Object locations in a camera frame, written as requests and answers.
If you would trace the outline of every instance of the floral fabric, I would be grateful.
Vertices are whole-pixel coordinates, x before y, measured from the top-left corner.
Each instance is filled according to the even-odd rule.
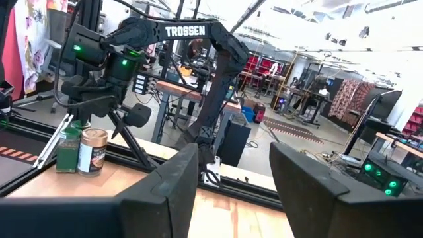
[[[35,85],[40,74],[40,67],[44,63],[44,56],[48,45],[44,39],[48,38],[47,9],[67,10],[68,0],[19,0],[24,1],[23,13],[15,17],[25,17],[26,29],[23,36],[24,43],[24,91],[26,94],[35,91]]]
[[[359,81],[344,80],[333,99],[332,106],[330,107],[329,116],[335,116],[341,120],[347,112],[348,105],[350,104],[355,90],[357,89]]]
[[[360,83],[356,92],[354,93],[354,96],[352,97],[350,104],[348,105],[348,109],[364,113],[366,110],[366,108],[364,108],[365,106],[363,105],[364,99],[374,87],[376,87],[374,83]],[[345,115],[342,117],[342,121],[348,123],[351,126],[355,126],[357,120],[358,117],[350,113],[345,113]]]

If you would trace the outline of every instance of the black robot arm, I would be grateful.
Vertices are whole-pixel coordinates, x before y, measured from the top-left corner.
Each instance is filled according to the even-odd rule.
[[[184,147],[187,143],[196,142],[200,149],[200,163],[213,162],[213,129],[230,84],[247,63],[248,48],[215,19],[161,22],[128,18],[124,25],[107,38],[78,24],[72,27],[69,42],[64,47],[65,58],[105,71],[97,81],[82,83],[80,79],[64,83],[62,91],[80,102],[91,101],[84,107],[86,115],[106,116],[123,102],[132,75],[142,60],[142,55],[134,49],[163,40],[209,38],[218,52],[213,84],[197,121],[183,133],[176,146]],[[117,50],[118,46],[124,46],[123,50]],[[96,100],[105,96],[109,96],[107,100]]]

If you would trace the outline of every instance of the table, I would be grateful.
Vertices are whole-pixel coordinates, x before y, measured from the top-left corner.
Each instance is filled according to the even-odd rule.
[[[377,132],[376,133],[377,139],[375,141],[375,143],[373,144],[373,146],[371,147],[371,150],[375,150],[377,152],[380,152],[383,144],[385,143],[385,141],[388,141],[389,143],[393,143],[394,139],[387,136],[386,134]],[[423,153],[415,148],[412,148],[411,146],[408,146],[404,143],[401,143],[399,141],[396,141],[394,143],[395,146],[407,151],[408,153],[405,155],[403,161],[401,162],[401,165],[404,167],[408,167],[410,166],[413,161],[415,161],[416,159],[422,159],[423,158]]]
[[[315,122],[315,119],[316,119],[318,111],[320,110],[320,107],[322,106],[322,103],[323,102],[331,102],[330,100],[327,99],[327,96],[321,95],[320,93],[314,93],[314,92],[311,92],[311,91],[308,91],[308,90],[305,90],[305,89],[301,89],[301,90],[300,89],[290,89],[290,90],[291,90],[291,96],[289,97],[288,103],[286,104],[286,108],[287,108],[286,110],[289,110],[288,107],[290,106],[292,98],[293,98],[294,95],[299,95],[299,96],[302,97],[302,96],[304,96],[305,94],[308,93],[308,94],[311,95],[312,98],[318,100],[318,103],[317,103],[316,109],[315,109],[311,119],[310,120],[306,119],[306,120],[303,120],[302,122],[308,123],[308,124],[313,124],[315,126],[320,126],[320,124]],[[300,114],[303,111],[303,107],[305,106],[306,101],[301,103]]]
[[[111,139],[113,131],[108,130],[107,132],[109,135],[110,143],[114,143],[122,147],[128,147],[128,145],[126,145],[126,142],[120,134],[118,134],[114,139]],[[170,159],[173,155],[178,153],[178,151],[175,149],[159,145],[150,141],[146,141],[139,138],[136,138],[136,141],[138,142],[139,146],[143,147],[146,150],[148,154],[160,157],[162,159]],[[247,177],[249,178],[249,184],[261,186],[263,188],[276,191],[273,178],[266,175],[246,171],[244,169],[236,168],[231,165],[225,165],[223,163],[220,166],[220,174],[222,176],[227,176],[231,179],[239,179],[241,181],[244,181],[244,178]]]
[[[202,99],[202,95],[199,92],[191,91],[190,89],[186,89],[184,87],[174,85],[172,83],[167,83],[164,81],[158,81],[156,84],[156,88],[158,91],[163,93],[159,112],[157,115],[157,120],[154,125],[153,136],[151,137],[151,141],[154,143],[160,143],[161,141],[161,131],[163,129],[163,124],[166,115],[166,109],[168,107],[168,101],[170,95],[180,97],[181,99],[186,99],[191,102],[199,103]],[[228,121],[231,119],[232,114],[237,114],[241,112],[240,104],[235,104],[232,102],[228,102],[223,109],[223,117],[220,122],[219,130],[216,135],[216,139],[214,141],[214,153],[217,153],[219,146],[221,145],[221,141],[223,140],[225,134],[225,128]]]
[[[122,139],[115,138],[112,143],[120,143],[120,140]],[[175,150],[162,145],[138,141],[149,154],[155,156],[166,155],[169,158],[169,155],[175,153]],[[8,198],[113,196],[146,175],[109,162],[104,164],[101,174],[94,178],[78,174],[57,174],[54,167],[51,167],[14,191]],[[197,189],[188,237],[291,238],[293,234],[283,212]]]

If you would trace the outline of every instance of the wooden tabletop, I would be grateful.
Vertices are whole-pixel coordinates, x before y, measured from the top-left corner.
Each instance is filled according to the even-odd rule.
[[[392,143],[394,141],[393,138],[390,138],[389,136],[387,136],[387,135],[385,135],[383,133],[380,133],[380,132],[377,132],[376,133],[376,136],[379,137],[379,138],[381,138],[381,139],[384,139],[385,141],[388,141],[390,143]],[[408,145],[406,145],[404,143],[401,143],[399,141],[396,141],[395,142],[395,145],[398,146],[399,148],[407,151],[407,152],[413,153],[413,154],[419,156],[420,158],[423,158],[423,153],[420,152],[420,151],[418,151],[417,149],[414,149],[414,148],[412,148],[412,147],[410,147],[410,146],[408,146]]]
[[[51,167],[8,198],[114,196],[145,176],[146,173],[109,162],[94,178],[58,174]],[[197,189],[188,237],[288,238],[293,234],[283,212]]]
[[[258,75],[255,75],[255,74],[252,74],[252,73],[249,73],[249,72],[245,72],[245,71],[242,71],[242,72],[240,72],[239,73],[240,75],[242,75],[242,76],[245,76],[245,77],[252,77],[252,78],[254,78],[254,79],[262,79],[260,76],[258,76]]]
[[[114,143],[123,147],[128,147],[120,134],[118,134],[114,139],[111,139],[110,136],[112,135],[113,131],[108,130],[107,132],[109,135],[110,143]],[[145,141],[139,138],[136,138],[136,140],[139,146],[143,147],[146,152],[150,155],[154,155],[163,159],[170,159],[173,155],[178,153],[177,150],[163,145],[159,145],[150,141]],[[247,177],[250,184],[276,191],[275,183],[272,177],[261,175],[251,171],[246,171],[244,169],[236,168],[231,165],[225,164],[221,164],[220,169],[220,174],[222,176],[227,176],[232,179],[239,179],[241,181],[245,181],[245,177]]]
[[[167,83],[165,81],[158,81],[156,84],[156,88],[158,91],[168,93],[170,95],[174,95],[176,97],[183,97],[186,100],[190,100],[193,102],[200,102],[202,96],[199,92],[192,91],[191,89],[187,89],[178,85],[174,85],[172,83]],[[226,111],[240,113],[241,106],[239,104],[235,104],[232,102],[228,102],[225,106]]]

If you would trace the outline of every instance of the gold metal lid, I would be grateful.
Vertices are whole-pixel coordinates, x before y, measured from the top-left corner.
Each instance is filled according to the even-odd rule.
[[[108,133],[100,128],[87,128],[82,131],[81,142],[91,147],[107,145]]]

